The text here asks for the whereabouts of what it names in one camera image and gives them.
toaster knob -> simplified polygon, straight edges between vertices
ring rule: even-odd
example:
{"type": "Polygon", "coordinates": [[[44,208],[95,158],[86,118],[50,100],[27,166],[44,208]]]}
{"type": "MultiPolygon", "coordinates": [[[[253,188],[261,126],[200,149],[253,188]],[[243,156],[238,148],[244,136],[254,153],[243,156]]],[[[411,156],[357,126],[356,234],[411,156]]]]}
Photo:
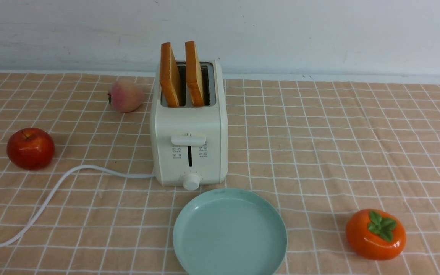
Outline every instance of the toaster knob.
{"type": "Polygon", "coordinates": [[[193,191],[199,188],[201,178],[197,174],[187,174],[183,176],[183,187],[188,191],[193,191]]]}

toaster lever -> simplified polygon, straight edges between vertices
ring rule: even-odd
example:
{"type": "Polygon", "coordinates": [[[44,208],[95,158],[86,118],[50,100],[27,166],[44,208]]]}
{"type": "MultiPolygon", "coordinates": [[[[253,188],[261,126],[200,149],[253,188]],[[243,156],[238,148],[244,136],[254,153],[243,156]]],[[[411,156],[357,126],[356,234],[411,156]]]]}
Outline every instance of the toaster lever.
{"type": "Polygon", "coordinates": [[[171,143],[175,146],[203,146],[206,143],[205,136],[171,136],[171,143]]]}

apple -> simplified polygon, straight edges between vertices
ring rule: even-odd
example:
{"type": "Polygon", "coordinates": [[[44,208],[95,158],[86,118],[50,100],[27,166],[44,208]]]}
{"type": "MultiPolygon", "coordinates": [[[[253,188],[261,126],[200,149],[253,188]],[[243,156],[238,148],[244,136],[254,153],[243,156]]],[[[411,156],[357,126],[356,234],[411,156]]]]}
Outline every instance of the apple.
{"type": "Polygon", "coordinates": [[[54,140],[42,129],[25,128],[8,139],[6,154],[16,166],[25,170],[40,170],[52,162],[54,140]]]}

green leaf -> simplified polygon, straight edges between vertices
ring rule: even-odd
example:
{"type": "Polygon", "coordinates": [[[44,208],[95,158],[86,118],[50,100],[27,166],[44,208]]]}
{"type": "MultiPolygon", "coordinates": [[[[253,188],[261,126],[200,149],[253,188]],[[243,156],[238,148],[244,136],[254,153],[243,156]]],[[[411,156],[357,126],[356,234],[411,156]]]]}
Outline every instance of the green leaf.
{"type": "Polygon", "coordinates": [[[380,228],[374,223],[368,223],[368,230],[376,235],[378,235],[381,232],[380,228]]]}
{"type": "Polygon", "coordinates": [[[391,231],[382,231],[379,236],[383,239],[386,240],[386,242],[391,242],[393,240],[393,232],[391,231]]]}
{"type": "Polygon", "coordinates": [[[370,220],[375,224],[379,225],[381,223],[381,215],[376,213],[375,211],[370,211],[370,220]]]}
{"type": "Polygon", "coordinates": [[[391,218],[383,218],[381,220],[381,228],[387,231],[391,231],[396,228],[396,221],[391,218]]]}

peach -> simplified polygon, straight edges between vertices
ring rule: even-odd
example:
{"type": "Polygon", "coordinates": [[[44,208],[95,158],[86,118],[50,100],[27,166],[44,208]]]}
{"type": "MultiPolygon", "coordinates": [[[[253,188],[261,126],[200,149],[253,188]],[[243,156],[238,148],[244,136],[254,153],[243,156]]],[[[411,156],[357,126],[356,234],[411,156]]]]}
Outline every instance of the peach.
{"type": "Polygon", "coordinates": [[[145,95],[141,87],[129,80],[119,79],[108,90],[108,102],[121,113],[136,110],[144,103],[145,95]]]}

